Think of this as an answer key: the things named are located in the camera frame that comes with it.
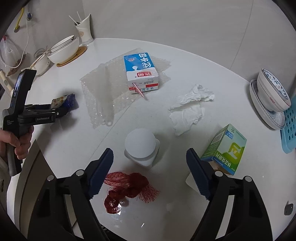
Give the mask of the person's left hand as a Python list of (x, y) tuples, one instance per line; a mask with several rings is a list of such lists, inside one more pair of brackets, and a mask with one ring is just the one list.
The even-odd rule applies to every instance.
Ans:
[(25, 159), (28, 155), (29, 148), (31, 146), (32, 134), (34, 132), (34, 127), (31, 126), (29, 128), (29, 132), (25, 135), (17, 138), (12, 132), (1, 130), (0, 138), (1, 138), (1, 158), (7, 161), (6, 154), (6, 144), (10, 144), (15, 147), (15, 154), (19, 160)]

